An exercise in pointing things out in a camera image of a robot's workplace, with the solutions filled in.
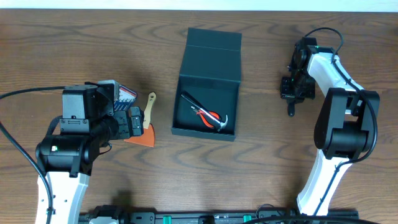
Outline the black yellow small screwdriver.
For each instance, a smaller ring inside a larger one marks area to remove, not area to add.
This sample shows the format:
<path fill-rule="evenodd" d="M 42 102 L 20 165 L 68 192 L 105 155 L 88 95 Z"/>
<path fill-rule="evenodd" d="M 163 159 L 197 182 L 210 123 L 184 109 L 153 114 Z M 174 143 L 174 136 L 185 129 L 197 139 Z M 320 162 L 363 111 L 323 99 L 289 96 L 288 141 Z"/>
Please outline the black yellow small screwdriver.
<path fill-rule="evenodd" d="M 295 103 L 294 102 L 290 102 L 288 104 L 287 112 L 290 117 L 293 117 L 295 115 Z"/>

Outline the precision screwdriver set case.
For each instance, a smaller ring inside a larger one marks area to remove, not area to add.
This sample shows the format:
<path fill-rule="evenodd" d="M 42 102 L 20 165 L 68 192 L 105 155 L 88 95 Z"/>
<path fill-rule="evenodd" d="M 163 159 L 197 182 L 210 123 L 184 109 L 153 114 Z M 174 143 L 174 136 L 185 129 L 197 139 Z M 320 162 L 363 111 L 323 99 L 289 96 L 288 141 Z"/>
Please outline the precision screwdriver set case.
<path fill-rule="evenodd" d="M 115 111 L 127 111 L 135 102 L 137 93 L 124 85 L 119 86 L 119 98 L 114 102 Z"/>

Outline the orange scraper with wooden handle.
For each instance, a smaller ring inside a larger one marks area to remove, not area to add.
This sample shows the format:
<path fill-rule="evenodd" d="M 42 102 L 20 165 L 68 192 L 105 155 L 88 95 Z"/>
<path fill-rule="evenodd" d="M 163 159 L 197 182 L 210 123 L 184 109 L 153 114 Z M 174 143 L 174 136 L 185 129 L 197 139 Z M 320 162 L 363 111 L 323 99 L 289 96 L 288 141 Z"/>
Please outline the orange scraper with wooden handle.
<path fill-rule="evenodd" d="M 138 137 L 131 137 L 126 139 L 125 142 L 139 144 L 142 146 L 154 147 L 155 146 L 155 131 L 151 123 L 152 107 L 157 99 L 156 93 L 153 91 L 149 93 L 147 105 L 144 110 L 143 128 L 144 133 Z"/>

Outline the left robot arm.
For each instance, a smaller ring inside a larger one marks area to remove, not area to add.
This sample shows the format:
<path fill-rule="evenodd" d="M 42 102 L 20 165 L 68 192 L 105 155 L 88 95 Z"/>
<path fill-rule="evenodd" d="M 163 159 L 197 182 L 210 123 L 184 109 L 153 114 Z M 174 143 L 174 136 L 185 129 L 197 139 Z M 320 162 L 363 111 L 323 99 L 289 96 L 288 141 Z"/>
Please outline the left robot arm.
<path fill-rule="evenodd" d="M 35 150 L 37 163 L 52 193 L 46 208 L 45 186 L 39 187 L 36 223 L 77 223 L 93 162 L 112 140 L 142 136 L 144 113 L 133 103 L 136 93 L 113 80 L 68 86 L 62 93 L 63 114 L 52 121 Z"/>

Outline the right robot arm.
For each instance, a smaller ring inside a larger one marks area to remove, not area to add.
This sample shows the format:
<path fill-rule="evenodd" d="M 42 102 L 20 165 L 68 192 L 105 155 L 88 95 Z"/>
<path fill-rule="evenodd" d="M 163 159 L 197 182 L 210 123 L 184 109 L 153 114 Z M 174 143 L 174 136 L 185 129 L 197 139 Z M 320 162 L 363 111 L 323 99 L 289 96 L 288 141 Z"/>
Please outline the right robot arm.
<path fill-rule="evenodd" d="M 280 97 L 286 100 L 290 117 L 296 104 L 315 97 L 316 87 L 325 96 L 313 133 L 315 163 L 297 196 L 301 214 L 325 216 L 345 172 L 376 145 L 380 97 L 357 84 L 336 50 L 320 47 L 313 37 L 302 37 L 295 44 L 288 70 L 291 74 L 281 80 Z"/>

